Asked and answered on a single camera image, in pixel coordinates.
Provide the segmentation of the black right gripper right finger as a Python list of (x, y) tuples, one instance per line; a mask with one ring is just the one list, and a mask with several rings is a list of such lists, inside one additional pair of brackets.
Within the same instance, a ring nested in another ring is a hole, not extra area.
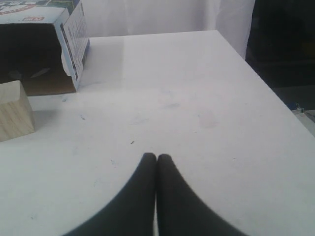
[(202, 202), (186, 183), (168, 154), (161, 154), (157, 160), (156, 195), (160, 236), (243, 234)]

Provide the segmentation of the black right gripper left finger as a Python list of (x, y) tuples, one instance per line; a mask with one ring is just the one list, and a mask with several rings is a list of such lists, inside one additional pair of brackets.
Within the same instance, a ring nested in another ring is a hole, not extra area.
[(143, 154), (135, 172), (120, 192), (92, 218), (67, 236), (152, 236), (156, 200), (156, 163)]

